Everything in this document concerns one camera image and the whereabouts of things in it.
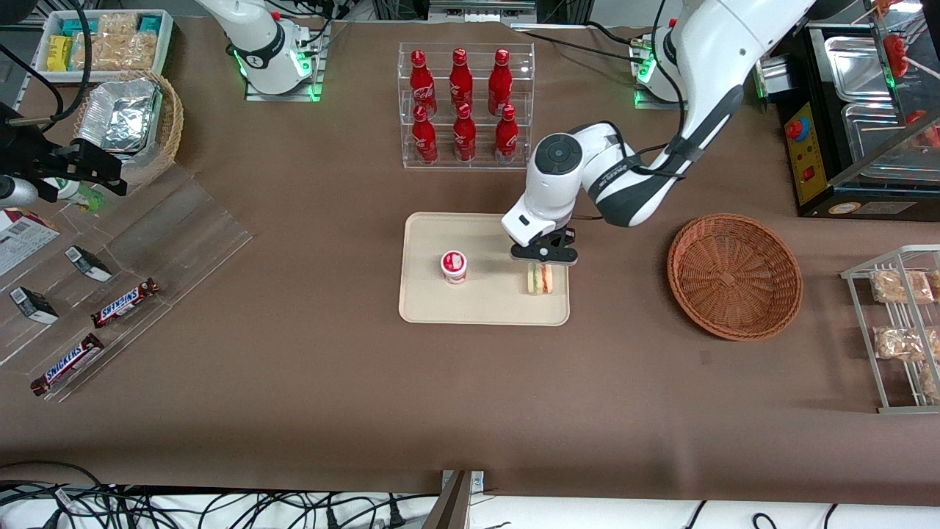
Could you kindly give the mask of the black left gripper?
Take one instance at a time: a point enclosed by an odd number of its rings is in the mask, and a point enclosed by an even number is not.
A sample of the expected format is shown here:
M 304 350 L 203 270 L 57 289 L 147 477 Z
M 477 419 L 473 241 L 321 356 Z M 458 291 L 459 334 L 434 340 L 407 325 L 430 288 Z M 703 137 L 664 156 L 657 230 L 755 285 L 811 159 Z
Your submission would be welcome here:
M 522 262 L 540 262 L 545 265 L 575 265 L 578 253 L 573 248 L 576 240 L 574 228 L 559 228 L 535 237 L 529 245 L 511 245 L 511 258 Z

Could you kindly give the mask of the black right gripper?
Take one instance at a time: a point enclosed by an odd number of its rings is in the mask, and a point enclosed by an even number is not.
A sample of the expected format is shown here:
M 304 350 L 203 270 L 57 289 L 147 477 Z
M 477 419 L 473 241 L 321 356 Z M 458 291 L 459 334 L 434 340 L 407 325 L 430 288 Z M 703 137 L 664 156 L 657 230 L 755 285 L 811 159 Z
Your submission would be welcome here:
M 3 202 L 56 202 L 72 198 L 85 187 L 103 187 L 114 195 L 127 195 L 127 181 L 121 177 L 121 161 L 89 140 L 73 140 L 56 148 L 35 125 L 13 126 L 11 118 L 20 115 L 1 104 L 1 200 Z M 47 183 L 59 167 L 57 155 L 68 168 L 58 178 L 58 187 Z

